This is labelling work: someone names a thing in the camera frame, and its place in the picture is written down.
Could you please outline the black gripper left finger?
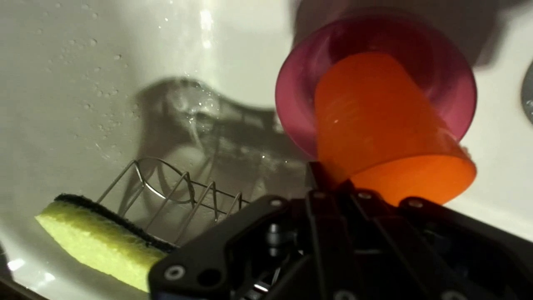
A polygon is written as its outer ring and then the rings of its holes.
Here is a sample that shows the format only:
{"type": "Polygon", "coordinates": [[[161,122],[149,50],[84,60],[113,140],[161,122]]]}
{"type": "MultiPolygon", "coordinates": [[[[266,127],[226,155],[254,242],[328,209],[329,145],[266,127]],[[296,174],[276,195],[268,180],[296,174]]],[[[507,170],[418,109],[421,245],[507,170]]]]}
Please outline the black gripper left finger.
{"type": "Polygon", "coordinates": [[[266,195],[156,262],[149,300],[356,300],[349,235],[324,169],[303,199],[266,195]]]}

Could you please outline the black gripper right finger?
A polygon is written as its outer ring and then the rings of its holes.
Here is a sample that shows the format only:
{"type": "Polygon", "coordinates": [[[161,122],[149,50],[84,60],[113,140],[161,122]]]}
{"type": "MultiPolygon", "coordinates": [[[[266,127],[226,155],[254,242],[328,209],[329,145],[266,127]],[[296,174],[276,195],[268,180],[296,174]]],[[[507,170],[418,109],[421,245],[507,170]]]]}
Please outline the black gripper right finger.
{"type": "Polygon", "coordinates": [[[416,300],[533,300],[533,244],[419,197],[398,205],[349,189],[356,242],[394,262],[416,300]]]}

